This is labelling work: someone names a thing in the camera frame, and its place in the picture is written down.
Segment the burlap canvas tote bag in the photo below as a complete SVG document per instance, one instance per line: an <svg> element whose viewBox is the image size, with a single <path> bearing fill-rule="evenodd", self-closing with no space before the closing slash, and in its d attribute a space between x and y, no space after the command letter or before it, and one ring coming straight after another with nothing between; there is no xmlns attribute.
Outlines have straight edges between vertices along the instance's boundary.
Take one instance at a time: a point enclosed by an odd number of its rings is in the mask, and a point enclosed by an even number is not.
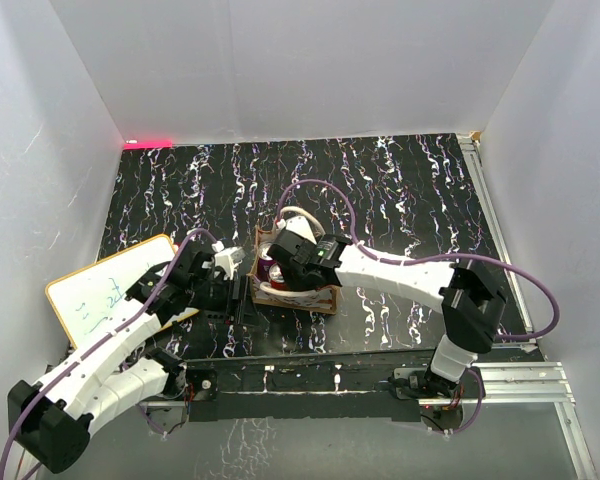
<svg viewBox="0 0 600 480"><path fill-rule="evenodd" d="M297 207L286 206L281 209L281 219L288 219L295 215L305 216L312 224L312 229L317 240L325 234L322 224L309 212ZM256 229L254 254L255 260L248 274L251 282L251 295L255 304L275 306L288 309L298 309L312 311L323 314L335 314L337 311L338 287L327 286L317 290L305 291L278 291L269 284L269 278L260 278L257 275L257 251L261 242L273 242L279 233L274 221L273 229L263 230L260 227Z"/></svg>

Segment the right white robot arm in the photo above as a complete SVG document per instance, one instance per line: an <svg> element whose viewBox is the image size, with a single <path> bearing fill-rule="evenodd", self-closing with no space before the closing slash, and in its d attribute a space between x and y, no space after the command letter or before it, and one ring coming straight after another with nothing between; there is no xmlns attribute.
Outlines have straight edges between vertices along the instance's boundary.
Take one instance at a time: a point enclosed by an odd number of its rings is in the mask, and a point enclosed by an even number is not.
<svg viewBox="0 0 600 480"><path fill-rule="evenodd" d="M445 331L426 369L390 380L415 398L455 393L478 356L491 351L506 306L498 282L477 260L419 263L366 251L344 237L326 234L311 241L288 229L277 234L268 255L280 268L288 293L360 287L440 313Z"/></svg>

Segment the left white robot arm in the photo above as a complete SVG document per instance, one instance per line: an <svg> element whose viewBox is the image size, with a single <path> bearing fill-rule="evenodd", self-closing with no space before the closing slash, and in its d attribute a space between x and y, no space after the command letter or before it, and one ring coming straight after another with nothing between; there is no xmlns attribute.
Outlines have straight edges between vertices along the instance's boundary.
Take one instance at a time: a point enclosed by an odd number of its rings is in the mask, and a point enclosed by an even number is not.
<svg viewBox="0 0 600 480"><path fill-rule="evenodd" d="M187 240L172 258L134 277L115 308L63 362L7 394L13 444L57 474L70 468L104 425L142 400L180 396L187 376L180 359L157 350L125 367L136 347L190 310L235 319L243 305L238 269L245 253L221 242L211 250Z"/></svg>

